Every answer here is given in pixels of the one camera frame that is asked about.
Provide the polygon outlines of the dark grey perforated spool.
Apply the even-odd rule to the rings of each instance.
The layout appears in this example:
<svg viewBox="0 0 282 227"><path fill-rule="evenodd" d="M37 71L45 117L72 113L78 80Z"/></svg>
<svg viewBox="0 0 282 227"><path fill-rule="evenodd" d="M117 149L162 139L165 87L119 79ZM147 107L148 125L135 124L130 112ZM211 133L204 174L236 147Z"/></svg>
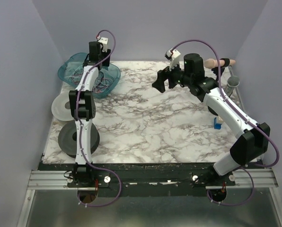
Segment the dark grey perforated spool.
<svg viewBox="0 0 282 227"><path fill-rule="evenodd" d="M100 135L94 124L91 127L91 154L93 154L99 146ZM63 152L71 158L75 158L77 154L77 130L75 121L66 123L60 130L58 135L58 144Z"/></svg>

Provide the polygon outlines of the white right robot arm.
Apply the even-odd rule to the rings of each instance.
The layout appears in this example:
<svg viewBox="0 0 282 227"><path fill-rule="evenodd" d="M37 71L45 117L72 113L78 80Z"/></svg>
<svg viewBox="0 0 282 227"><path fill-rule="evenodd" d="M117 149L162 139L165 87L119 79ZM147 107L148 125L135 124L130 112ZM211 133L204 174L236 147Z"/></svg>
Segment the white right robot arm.
<svg viewBox="0 0 282 227"><path fill-rule="evenodd" d="M194 180L197 184L213 183L221 176L248 164L267 151L270 127L266 123L259 124L247 116L230 98L222 96L217 80L205 76L203 59L197 53L184 56L184 69L179 65L180 52L167 51L165 57L170 65L157 72L157 80L152 87L165 92L165 81L169 88L176 85L188 87L192 95L206 104L210 112L218 115L232 130L237 141L230 152L211 165L207 171Z"/></svg>

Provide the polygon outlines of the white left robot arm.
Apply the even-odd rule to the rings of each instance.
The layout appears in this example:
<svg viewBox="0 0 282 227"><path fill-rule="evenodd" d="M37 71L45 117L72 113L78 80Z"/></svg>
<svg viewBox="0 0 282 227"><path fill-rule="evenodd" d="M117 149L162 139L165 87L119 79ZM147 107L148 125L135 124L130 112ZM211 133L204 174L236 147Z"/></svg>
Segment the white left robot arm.
<svg viewBox="0 0 282 227"><path fill-rule="evenodd" d="M88 58L83 63L83 73L75 90L69 92L70 111L75 120L77 145L75 164L72 170L73 182L81 187L98 188L96 168L92 166L91 131L96 115L93 86L103 62L109 59L110 50L100 41L89 42Z"/></svg>

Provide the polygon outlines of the black stand of silver microphone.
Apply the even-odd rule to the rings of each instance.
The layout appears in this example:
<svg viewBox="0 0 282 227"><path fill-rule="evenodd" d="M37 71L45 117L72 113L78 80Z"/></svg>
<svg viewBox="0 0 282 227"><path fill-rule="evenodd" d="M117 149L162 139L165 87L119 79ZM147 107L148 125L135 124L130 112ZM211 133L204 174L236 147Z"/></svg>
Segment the black stand of silver microphone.
<svg viewBox="0 0 282 227"><path fill-rule="evenodd" d="M215 115L215 116L218 116L218 114L211 108L208 106L208 110L211 114Z"/></svg>

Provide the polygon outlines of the silver mesh microphone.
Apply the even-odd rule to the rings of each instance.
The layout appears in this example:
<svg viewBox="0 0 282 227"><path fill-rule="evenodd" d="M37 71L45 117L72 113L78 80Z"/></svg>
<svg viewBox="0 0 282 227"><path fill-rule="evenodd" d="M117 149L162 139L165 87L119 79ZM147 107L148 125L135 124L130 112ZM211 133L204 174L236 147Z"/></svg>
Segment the silver mesh microphone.
<svg viewBox="0 0 282 227"><path fill-rule="evenodd" d="M240 78L238 76L230 76L227 79L227 84L224 87L225 94L230 97L236 87L240 85Z"/></svg>

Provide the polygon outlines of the teal transparent plastic bin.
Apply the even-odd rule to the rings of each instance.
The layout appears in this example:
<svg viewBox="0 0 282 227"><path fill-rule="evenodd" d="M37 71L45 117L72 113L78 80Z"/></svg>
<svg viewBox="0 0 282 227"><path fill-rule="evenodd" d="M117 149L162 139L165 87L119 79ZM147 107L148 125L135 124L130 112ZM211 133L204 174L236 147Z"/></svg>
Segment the teal transparent plastic bin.
<svg viewBox="0 0 282 227"><path fill-rule="evenodd" d="M77 87L83 73L82 64L87 53L80 52L71 56L59 69L58 77L72 87ZM94 98L105 98L118 84L121 78L120 69L110 64L109 67L102 67L99 76L93 86Z"/></svg>

